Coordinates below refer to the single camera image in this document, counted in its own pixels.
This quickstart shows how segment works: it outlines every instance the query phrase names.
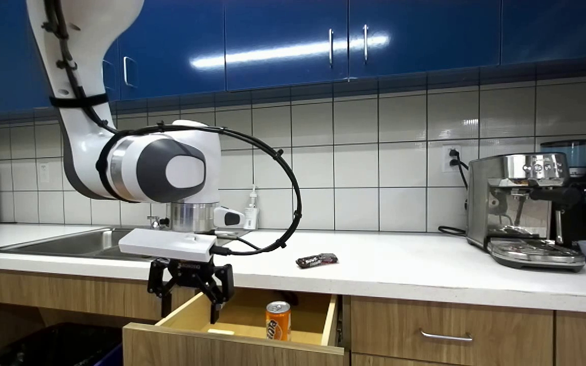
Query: open drawer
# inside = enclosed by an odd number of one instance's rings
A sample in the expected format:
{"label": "open drawer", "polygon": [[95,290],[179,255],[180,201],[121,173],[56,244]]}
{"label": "open drawer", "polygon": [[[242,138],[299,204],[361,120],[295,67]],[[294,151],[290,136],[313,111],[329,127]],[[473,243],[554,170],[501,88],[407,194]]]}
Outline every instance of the open drawer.
{"label": "open drawer", "polygon": [[210,302],[200,293],[154,326],[130,323],[123,330],[125,366],[175,364],[234,366],[342,366],[337,342],[337,296],[298,293],[291,307],[291,341],[266,339],[266,305],[275,291],[237,289],[210,324]]}

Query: cabinet handle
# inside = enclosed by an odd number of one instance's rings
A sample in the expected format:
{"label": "cabinet handle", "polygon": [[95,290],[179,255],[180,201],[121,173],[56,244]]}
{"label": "cabinet handle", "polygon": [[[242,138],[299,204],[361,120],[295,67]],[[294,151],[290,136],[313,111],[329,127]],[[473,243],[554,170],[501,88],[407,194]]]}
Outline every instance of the cabinet handle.
{"label": "cabinet handle", "polygon": [[368,25],[363,26],[363,58],[368,62]]}
{"label": "cabinet handle", "polygon": [[[115,83],[114,86],[116,86],[116,72],[114,72],[114,65],[110,61],[107,61],[107,60],[103,60],[103,65],[108,65],[108,67],[112,68],[112,76],[114,76],[114,83]],[[114,90],[114,88],[112,88],[112,86],[105,85],[105,72],[104,72],[104,69],[101,69],[101,73],[103,74],[103,86],[106,89]]]}
{"label": "cabinet handle", "polygon": [[419,332],[422,334],[422,336],[424,336],[426,338],[442,339],[445,341],[460,341],[460,342],[473,342],[474,341],[474,338],[472,338],[472,335],[469,333],[465,333],[464,337],[450,337],[448,335],[437,335],[437,334],[425,333],[421,328],[419,329]]}
{"label": "cabinet handle", "polygon": [[130,86],[131,88],[137,88],[136,85],[132,85],[131,83],[128,83],[128,60],[134,62],[135,65],[137,64],[137,62],[135,60],[133,60],[132,58],[130,58],[128,56],[124,56],[124,83],[127,86]]}
{"label": "cabinet handle", "polygon": [[333,66],[333,30],[330,28],[330,67]]}

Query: trash bin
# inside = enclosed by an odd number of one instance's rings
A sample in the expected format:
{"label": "trash bin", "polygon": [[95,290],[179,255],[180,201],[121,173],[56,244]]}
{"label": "trash bin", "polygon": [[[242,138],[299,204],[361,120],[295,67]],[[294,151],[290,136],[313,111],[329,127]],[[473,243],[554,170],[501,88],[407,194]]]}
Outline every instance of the trash bin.
{"label": "trash bin", "polygon": [[121,366],[121,329],[62,323],[0,349],[0,366]]}

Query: can lid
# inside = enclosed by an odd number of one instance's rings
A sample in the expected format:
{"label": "can lid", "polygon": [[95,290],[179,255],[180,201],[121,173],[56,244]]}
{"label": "can lid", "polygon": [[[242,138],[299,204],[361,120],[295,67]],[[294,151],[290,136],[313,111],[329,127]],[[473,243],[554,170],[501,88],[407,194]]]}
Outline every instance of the can lid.
{"label": "can lid", "polygon": [[266,310],[273,314],[286,313],[286,311],[289,311],[290,308],[291,305],[289,305],[286,301],[273,301],[266,306]]}

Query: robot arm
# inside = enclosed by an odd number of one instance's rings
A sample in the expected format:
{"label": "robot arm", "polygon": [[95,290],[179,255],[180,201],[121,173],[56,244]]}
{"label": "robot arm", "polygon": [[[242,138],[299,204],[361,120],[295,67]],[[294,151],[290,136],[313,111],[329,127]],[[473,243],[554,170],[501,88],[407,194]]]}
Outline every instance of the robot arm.
{"label": "robot arm", "polygon": [[[237,212],[219,208],[219,134],[240,139],[270,155],[288,175],[296,193],[293,222],[271,245],[251,252],[216,246],[208,228],[174,225],[172,231],[134,229],[121,239],[123,252],[155,255],[149,292],[169,295],[174,285],[197,287],[212,302],[211,322],[233,293],[232,266],[215,267],[213,255],[254,255],[286,246],[302,217],[300,188],[282,150],[223,127],[190,120],[133,131],[117,131],[105,95],[102,60],[112,42],[139,15],[143,0],[26,0],[39,54],[60,112],[65,175],[92,199],[172,202],[209,206],[216,226],[241,225]],[[168,269],[172,279],[162,282]],[[214,277],[221,281],[221,287]]]}

